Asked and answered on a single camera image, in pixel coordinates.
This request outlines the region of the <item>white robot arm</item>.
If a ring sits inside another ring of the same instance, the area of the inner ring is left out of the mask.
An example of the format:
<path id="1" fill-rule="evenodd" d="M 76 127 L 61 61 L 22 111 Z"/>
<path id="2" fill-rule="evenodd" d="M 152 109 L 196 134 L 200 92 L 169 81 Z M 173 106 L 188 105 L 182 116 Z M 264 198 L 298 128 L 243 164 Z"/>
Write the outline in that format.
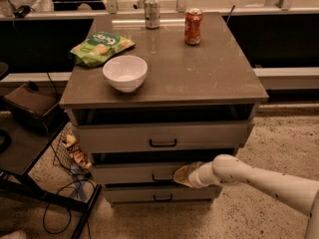
<path id="1" fill-rule="evenodd" d="M 308 217 L 305 239 L 319 239 L 319 182 L 248 165 L 229 155 L 193 162 L 173 173 L 173 181 L 190 188 L 245 183 Z"/>

